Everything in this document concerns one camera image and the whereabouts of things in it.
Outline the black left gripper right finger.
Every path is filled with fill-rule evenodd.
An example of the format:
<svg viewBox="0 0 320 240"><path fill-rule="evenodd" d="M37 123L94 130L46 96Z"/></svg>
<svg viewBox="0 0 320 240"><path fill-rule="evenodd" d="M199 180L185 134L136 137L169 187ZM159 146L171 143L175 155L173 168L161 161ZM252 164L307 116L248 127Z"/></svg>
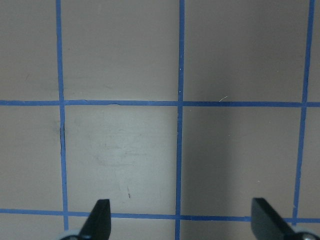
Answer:
<svg viewBox="0 0 320 240"><path fill-rule="evenodd" d="M293 235L292 228L261 197L251 201L251 230L257 240L285 240Z"/></svg>

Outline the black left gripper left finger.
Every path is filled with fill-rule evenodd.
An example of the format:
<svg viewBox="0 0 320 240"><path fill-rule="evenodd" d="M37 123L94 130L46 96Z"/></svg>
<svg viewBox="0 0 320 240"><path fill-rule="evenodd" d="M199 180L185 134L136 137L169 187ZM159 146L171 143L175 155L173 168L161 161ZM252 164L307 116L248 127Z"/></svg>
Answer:
<svg viewBox="0 0 320 240"><path fill-rule="evenodd" d="M109 199L99 199L79 231L79 240L108 240L111 234Z"/></svg>

